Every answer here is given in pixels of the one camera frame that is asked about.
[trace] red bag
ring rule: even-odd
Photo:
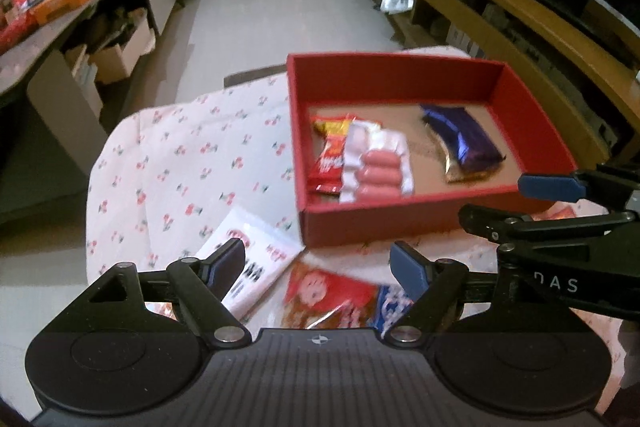
[[[22,42],[38,29],[38,22],[30,12],[18,15],[4,30],[0,32],[0,55]]]
[[[284,298],[282,327],[364,328],[374,317],[378,287],[295,263]]]

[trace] purple wrapper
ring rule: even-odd
[[[491,171],[504,156],[464,107],[422,104],[427,123],[444,141],[465,172]]]

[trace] white tablecloth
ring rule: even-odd
[[[119,261],[139,271],[164,269],[196,253],[233,204],[298,239],[289,93],[286,74],[203,95],[191,103],[151,108],[119,124],[90,178],[86,215],[89,283]],[[597,212],[588,202],[577,214]],[[495,271],[495,245],[462,230],[406,238],[430,259],[449,257],[471,270]],[[390,242],[315,249],[304,261],[378,284],[397,283]],[[277,325],[282,280],[254,324]],[[469,307],[465,313],[478,311]],[[583,315],[614,357],[606,407],[623,372],[620,322]]]

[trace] tiled floor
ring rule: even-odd
[[[397,50],[392,35],[371,0],[188,0],[159,39],[134,106],[192,100],[290,52]],[[39,407],[25,349],[86,286],[83,215],[80,202],[0,227],[0,394],[27,417]]]

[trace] snack package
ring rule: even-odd
[[[378,287],[296,263],[284,298],[283,328],[364,328],[375,315]]]
[[[222,303],[236,319],[241,319],[304,246],[244,208],[235,206],[195,256],[206,259],[233,237],[244,243],[246,259],[242,275]]]
[[[505,156],[464,107],[422,104],[422,121],[443,159],[449,183],[489,177]]]
[[[284,298],[281,327],[373,327],[384,335],[412,304],[398,285],[377,286],[297,262]]]
[[[311,119],[314,130],[324,137],[324,148],[308,178],[308,188],[312,192],[335,195],[340,193],[342,152],[349,126],[355,118],[354,114],[345,114],[333,118],[314,116]]]
[[[384,337],[389,328],[409,310],[413,303],[404,293],[402,286],[380,286],[376,313],[371,326]]]
[[[354,121],[344,146],[340,203],[413,193],[414,177],[404,134]]]

